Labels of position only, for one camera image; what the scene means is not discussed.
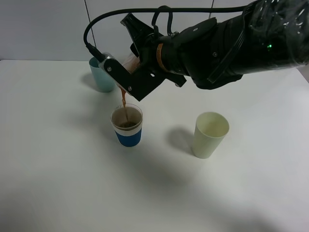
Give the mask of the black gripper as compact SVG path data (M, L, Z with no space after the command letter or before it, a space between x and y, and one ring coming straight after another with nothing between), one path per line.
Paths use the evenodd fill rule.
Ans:
M142 67L152 73L167 73L165 78L177 87L182 87L186 83L186 78L183 75L172 73L174 70L162 58L163 47L172 43L173 33L166 36L159 34L159 38L155 39L154 29L137 19L132 13L127 14L121 20L121 24L127 29L132 39L130 49L140 59Z

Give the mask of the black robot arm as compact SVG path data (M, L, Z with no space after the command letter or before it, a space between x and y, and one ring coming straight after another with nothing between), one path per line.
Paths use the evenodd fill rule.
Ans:
M257 0L241 15L205 20L180 33L161 35L133 14L121 22L140 64L124 87L151 92L164 80L182 86L192 78L200 89L215 89L244 74L306 65L309 62L309 3Z

